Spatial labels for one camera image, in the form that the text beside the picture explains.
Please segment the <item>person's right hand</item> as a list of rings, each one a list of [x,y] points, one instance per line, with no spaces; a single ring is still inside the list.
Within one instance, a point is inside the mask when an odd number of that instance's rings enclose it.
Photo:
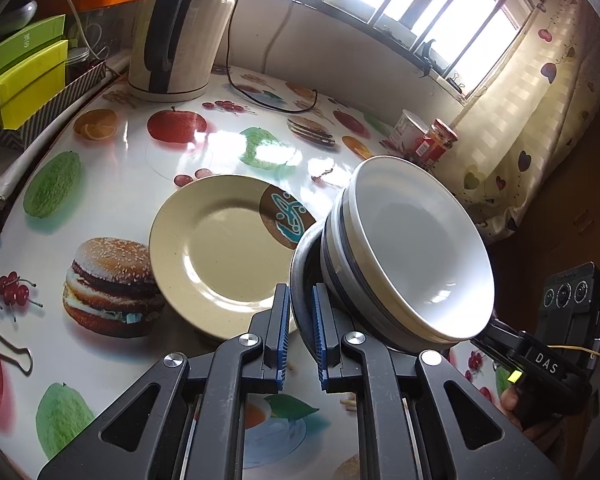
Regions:
[[[517,417],[517,414],[522,413],[521,409],[518,408],[518,404],[519,396],[515,387],[509,387],[501,394],[501,413],[542,451],[546,451],[561,437],[565,437],[571,427],[577,427],[582,422],[588,421],[588,415],[585,413],[566,418],[552,416],[535,426],[524,428]]]

